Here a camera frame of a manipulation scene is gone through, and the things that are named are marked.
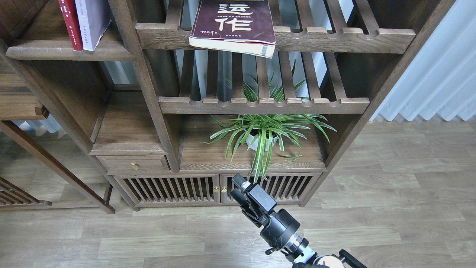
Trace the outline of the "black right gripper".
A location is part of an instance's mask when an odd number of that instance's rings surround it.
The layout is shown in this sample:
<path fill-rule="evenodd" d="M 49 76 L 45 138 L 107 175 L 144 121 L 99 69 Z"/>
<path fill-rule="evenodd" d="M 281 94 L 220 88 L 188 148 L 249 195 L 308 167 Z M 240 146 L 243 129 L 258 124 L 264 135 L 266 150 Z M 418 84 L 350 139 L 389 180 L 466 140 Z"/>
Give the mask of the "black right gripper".
<path fill-rule="evenodd" d="M 232 182 L 238 188 L 231 191 L 231 197 L 240 204 L 243 214 L 258 228 L 264 226 L 260 236 L 275 250 L 283 248 L 300 223 L 285 209 L 273 211 L 276 201 L 259 184 L 251 184 L 240 174 Z"/>

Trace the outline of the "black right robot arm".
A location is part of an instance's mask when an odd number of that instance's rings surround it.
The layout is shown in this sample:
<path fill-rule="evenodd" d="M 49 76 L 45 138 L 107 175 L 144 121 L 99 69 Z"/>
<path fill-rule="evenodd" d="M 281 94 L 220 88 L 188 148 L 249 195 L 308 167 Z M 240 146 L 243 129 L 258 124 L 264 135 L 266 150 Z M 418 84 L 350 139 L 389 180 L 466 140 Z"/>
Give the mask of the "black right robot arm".
<path fill-rule="evenodd" d="M 298 234 L 300 223 L 285 209 L 275 212 L 277 202 L 259 185 L 251 184 L 240 174 L 232 178 L 238 187 L 230 195 L 239 204 L 243 214 L 257 227 L 263 227 L 260 236 L 267 242 L 270 255 L 281 251 L 294 266 L 313 268 L 343 268 L 347 263 L 352 268 L 364 268 L 348 251 L 339 251 L 339 255 L 320 255 L 308 244 L 308 240 Z"/>

